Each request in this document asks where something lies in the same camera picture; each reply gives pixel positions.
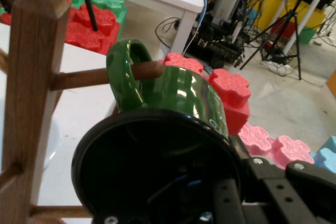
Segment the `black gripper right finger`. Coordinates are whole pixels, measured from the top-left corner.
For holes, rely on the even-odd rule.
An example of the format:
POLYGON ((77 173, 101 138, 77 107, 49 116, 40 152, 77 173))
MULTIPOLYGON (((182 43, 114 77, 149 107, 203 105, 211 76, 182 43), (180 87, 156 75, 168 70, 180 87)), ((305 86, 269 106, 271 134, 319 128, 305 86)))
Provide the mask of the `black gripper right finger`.
POLYGON ((229 137, 240 164, 247 223, 335 223, 335 174, 304 161, 278 168, 229 137))

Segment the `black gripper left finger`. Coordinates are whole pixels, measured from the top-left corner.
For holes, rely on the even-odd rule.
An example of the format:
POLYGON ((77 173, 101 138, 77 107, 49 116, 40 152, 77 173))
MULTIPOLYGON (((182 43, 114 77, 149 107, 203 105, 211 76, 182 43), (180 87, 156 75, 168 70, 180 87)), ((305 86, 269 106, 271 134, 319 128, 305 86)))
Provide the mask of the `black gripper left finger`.
POLYGON ((234 179, 212 182, 179 177, 136 206, 106 204, 93 223, 243 223, 244 214, 234 179))

